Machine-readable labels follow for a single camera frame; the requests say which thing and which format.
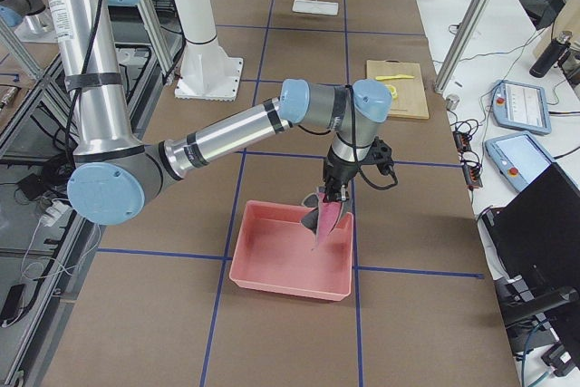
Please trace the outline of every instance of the plastic container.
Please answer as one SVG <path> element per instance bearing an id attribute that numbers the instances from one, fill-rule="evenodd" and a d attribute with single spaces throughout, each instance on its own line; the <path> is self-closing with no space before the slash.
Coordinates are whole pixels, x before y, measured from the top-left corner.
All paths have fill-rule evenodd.
<path id="1" fill-rule="evenodd" d="M 248 201 L 229 278 L 240 287 L 340 301 L 351 293 L 353 215 L 314 248 L 300 219 L 310 208 Z"/>

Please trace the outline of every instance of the white table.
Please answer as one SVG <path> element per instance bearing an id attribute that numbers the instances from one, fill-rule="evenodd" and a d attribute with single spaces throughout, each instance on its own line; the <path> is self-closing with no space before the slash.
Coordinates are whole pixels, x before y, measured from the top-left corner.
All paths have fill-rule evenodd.
<path id="1" fill-rule="evenodd" d="M 454 38 L 450 32 L 450 26 L 461 22 L 470 1 L 417 0 L 437 70 L 441 66 L 440 62 L 445 59 Z M 535 34 L 537 32 L 518 0 L 491 0 L 462 58 L 479 53 L 509 52 L 525 44 Z M 556 100 L 553 87 L 564 80 L 559 69 L 553 69 L 542 79 L 537 79 L 528 73 L 529 68 L 536 61 L 532 51 L 539 39 L 539 37 L 535 39 L 525 49 L 518 49 L 510 54 L 494 54 L 459 63 L 443 95 L 447 96 L 454 93 L 460 97 L 459 107 L 455 110 L 460 120 L 468 118 L 483 120 L 484 112 L 480 109 L 479 97 L 490 92 L 493 84 L 504 78 L 514 82 L 543 86 L 548 101 L 554 102 Z M 523 54 L 509 75 L 505 77 L 522 50 Z M 556 93 L 560 103 L 549 106 L 550 111 L 580 111 L 580 101 L 567 82 L 559 84 Z M 486 106 L 489 104 L 489 99 L 488 93 L 483 100 Z M 455 121 L 451 114 L 449 119 Z M 570 151 L 580 145 L 580 119 L 578 117 L 551 117 L 551 123 L 552 133 L 544 137 L 537 137 L 537 139 L 553 156 Z M 513 130 L 499 127 L 492 116 L 488 122 L 487 131 L 485 126 L 479 128 L 478 133 L 471 141 L 471 148 L 483 159 L 484 168 L 482 174 L 484 188 L 477 189 L 474 193 L 473 211 L 476 215 L 488 206 L 505 206 L 517 194 L 499 174 L 493 162 L 484 156 L 482 149 L 483 140 L 513 132 Z M 558 160 L 558 163 L 576 183 L 580 183 L 580 151 Z M 479 233 L 486 248 L 490 271 L 494 278 L 499 278 L 505 274 L 505 271 L 499 265 L 495 248 L 482 224 L 479 224 Z M 547 347 L 538 348 L 527 357 L 527 384 L 530 384 L 546 370 L 546 366 L 540 360 L 540 355 L 544 353 L 545 349 Z M 541 385 L 545 387 L 578 386 L 580 385 L 580 371 L 574 369 L 565 378 L 556 378 L 554 375 L 550 375 Z"/>

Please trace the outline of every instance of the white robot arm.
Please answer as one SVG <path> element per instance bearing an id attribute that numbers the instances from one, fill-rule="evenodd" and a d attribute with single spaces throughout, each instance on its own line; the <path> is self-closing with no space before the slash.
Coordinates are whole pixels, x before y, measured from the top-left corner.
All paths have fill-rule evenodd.
<path id="1" fill-rule="evenodd" d="M 324 160 L 326 201 L 347 200 L 347 184 L 362 164 L 394 176 L 391 150 L 375 138 L 392 97 L 370 80 L 332 87 L 289 79 L 279 98 L 184 139 L 143 144 L 131 131 L 106 3 L 48 1 L 79 136 L 68 195 L 90 221 L 111 225 L 133 218 L 193 169 L 302 122 L 335 131 Z"/>

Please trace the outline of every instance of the computer monitor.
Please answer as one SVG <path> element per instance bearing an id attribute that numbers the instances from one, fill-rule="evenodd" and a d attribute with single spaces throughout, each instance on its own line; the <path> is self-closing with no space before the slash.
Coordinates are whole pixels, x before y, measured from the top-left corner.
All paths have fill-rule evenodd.
<path id="1" fill-rule="evenodd" d="M 509 276 L 522 276 L 535 297 L 562 286 L 580 292 L 580 191 L 556 163 L 493 217 L 492 237 Z M 580 367 L 580 303 L 546 316 Z"/>

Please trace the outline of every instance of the black bottle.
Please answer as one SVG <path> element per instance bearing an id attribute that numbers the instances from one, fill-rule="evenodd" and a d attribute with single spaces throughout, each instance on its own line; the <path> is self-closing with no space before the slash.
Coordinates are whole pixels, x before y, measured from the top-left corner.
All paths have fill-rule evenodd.
<path id="1" fill-rule="evenodd" d="M 571 38 L 572 33 L 569 31 L 563 31 L 557 38 L 554 38 L 550 45 L 540 54 L 540 57 L 537 58 L 529 73 L 534 77 L 544 77 L 552 68 L 552 65 L 568 50 Z"/>

